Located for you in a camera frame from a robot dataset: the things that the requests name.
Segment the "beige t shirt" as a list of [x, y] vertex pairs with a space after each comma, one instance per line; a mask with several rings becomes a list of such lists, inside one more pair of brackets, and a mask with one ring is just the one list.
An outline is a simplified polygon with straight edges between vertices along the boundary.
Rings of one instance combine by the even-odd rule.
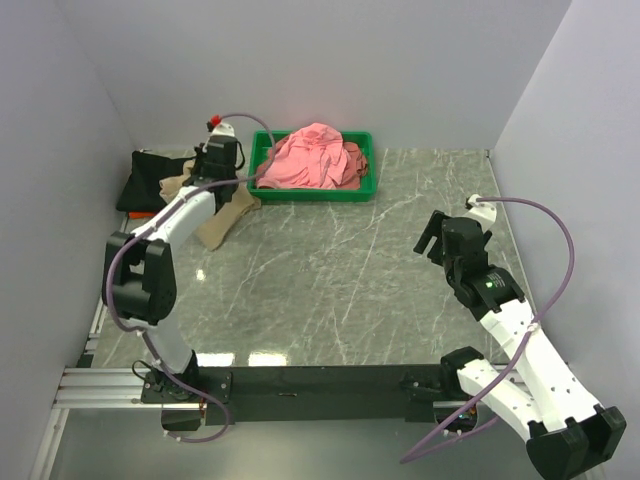
[[[179, 188], [189, 178], [194, 164], [193, 159], [186, 160], [180, 175], [159, 181], [159, 195], [167, 204], [177, 196]], [[225, 203], [217, 213], [202, 223], [195, 234], [208, 250], [214, 251], [222, 245], [227, 234], [245, 214], [260, 207], [260, 200], [249, 193], [244, 183], [239, 184], [231, 201]]]

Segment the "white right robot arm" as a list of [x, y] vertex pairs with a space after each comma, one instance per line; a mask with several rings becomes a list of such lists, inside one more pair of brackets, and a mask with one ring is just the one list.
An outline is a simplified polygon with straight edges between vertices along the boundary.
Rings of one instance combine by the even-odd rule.
[[572, 479], [612, 458], [627, 422], [580, 383], [516, 280], [490, 263], [486, 245], [496, 217], [485, 203], [460, 217], [434, 211], [414, 250], [443, 268], [455, 298], [514, 361], [524, 385], [465, 347], [442, 357], [436, 387], [452, 399], [483, 402], [524, 440], [543, 478]]

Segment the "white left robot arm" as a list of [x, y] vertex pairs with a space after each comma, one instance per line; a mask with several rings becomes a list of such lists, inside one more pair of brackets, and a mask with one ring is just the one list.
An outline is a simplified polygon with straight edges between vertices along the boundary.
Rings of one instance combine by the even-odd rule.
[[173, 199], [143, 226], [106, 244], [102, 298], [114, 322], [148, 348], [152, 390], [186, 402], [204, 392], [195, 352], [171, 317], [177, 300], [173, 252], [237, 190], [236, 138], [215, 134], [196, 148], [193, 167]]

